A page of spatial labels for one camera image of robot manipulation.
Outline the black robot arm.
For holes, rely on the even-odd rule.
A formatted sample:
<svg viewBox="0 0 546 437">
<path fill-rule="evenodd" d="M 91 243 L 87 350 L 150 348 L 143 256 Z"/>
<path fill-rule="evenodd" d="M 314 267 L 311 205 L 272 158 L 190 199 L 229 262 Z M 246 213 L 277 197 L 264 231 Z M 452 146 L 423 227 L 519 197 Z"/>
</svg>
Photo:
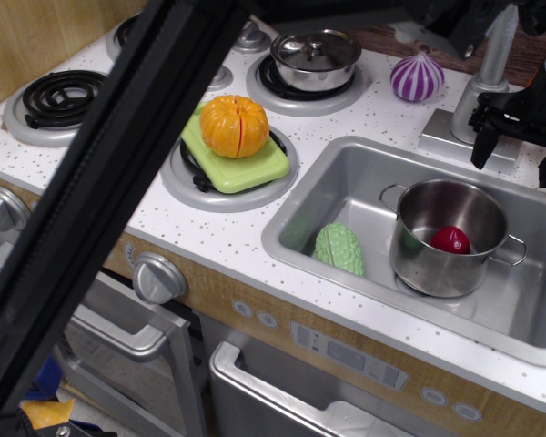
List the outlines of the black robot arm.
<svg viewBox="0 0 546 437">
<path fill-rule="evenodd" d="M 15 433 L 16 410 L 56 335 L 146 194 L 244 22 L 255 15 L 282 32 L 410 21 L 433 45 L 463 56 L 506 8 L 503 1 L 151 1 L 51 179 L 14 254 L 0 273 L 0 436 Z M 493 436 L 546 436 L 546 407 L 520 391 L 515 367 L 492 362 L 485 340 L 420 335 L 417 320 L 369 300 L 365 310 L 311 308 L 280 289 L 253 286 L 259 301 L 280 299 L 320 327 L 409 365 L 457 390 L 491 421 Z"/>
</svg>

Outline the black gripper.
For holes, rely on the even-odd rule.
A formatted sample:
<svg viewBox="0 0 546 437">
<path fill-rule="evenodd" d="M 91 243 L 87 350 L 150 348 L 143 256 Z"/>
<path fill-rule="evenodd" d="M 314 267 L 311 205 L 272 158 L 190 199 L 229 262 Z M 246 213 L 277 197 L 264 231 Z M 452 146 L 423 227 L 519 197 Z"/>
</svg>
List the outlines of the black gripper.
<svg viewBox="0 0 546 437">
<path fill-rule="evenodd" d="M 529 35 L 546 32 L 546 1 L 517 1 L 522 29 Z M 514 93 L 485 97 L 469 124 L 477 132 L 471 163 L 483 169 L 500 136 L 546 147 L 546 56 L 526 87 Z M 538 166 L 539 187 L 546 188 L 546 156 Z"/>
</svg>

